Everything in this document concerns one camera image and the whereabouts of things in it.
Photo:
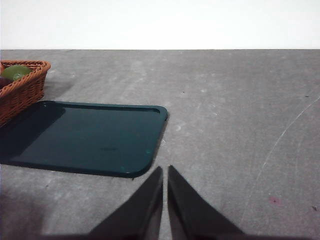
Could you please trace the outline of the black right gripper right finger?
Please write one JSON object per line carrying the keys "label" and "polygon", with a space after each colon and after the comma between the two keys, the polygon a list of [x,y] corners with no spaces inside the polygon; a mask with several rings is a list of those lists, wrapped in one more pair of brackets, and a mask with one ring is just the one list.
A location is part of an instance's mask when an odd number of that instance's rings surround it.
{"label": "black right gripper right finger", "polygon": [[172,165],[167,203],[174,240],[253,240],[208,204]]}

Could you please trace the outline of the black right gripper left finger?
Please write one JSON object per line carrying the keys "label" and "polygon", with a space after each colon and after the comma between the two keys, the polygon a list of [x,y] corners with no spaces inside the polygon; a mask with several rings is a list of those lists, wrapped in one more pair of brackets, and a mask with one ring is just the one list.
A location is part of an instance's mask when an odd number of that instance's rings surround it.
{"label": "black right gripper left finger", "polygon": [[43,235],[43,240],[157,240],[163,210],[163,169],[157,167],[133,195],[86,234]]}

